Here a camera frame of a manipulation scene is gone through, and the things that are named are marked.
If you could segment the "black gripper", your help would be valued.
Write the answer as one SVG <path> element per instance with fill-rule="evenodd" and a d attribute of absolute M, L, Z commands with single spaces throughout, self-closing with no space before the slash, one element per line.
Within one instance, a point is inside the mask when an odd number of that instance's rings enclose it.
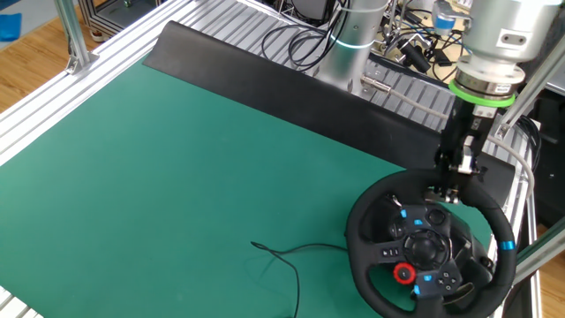
<path fill-rule="evenodd" d="M 448 121 L 441 133 L 440 152 L 435 155 L 435 166 L 440 176 L 425 178 L 424 199 L 429 202 L 459 202 L 460 182 L 453 156 L 461 153 L 465 141 L 472 137 L 468 146 L 473 153 L 480 153 L 493 126 L 498 109 L 467 102 L 456 97 Z"/>

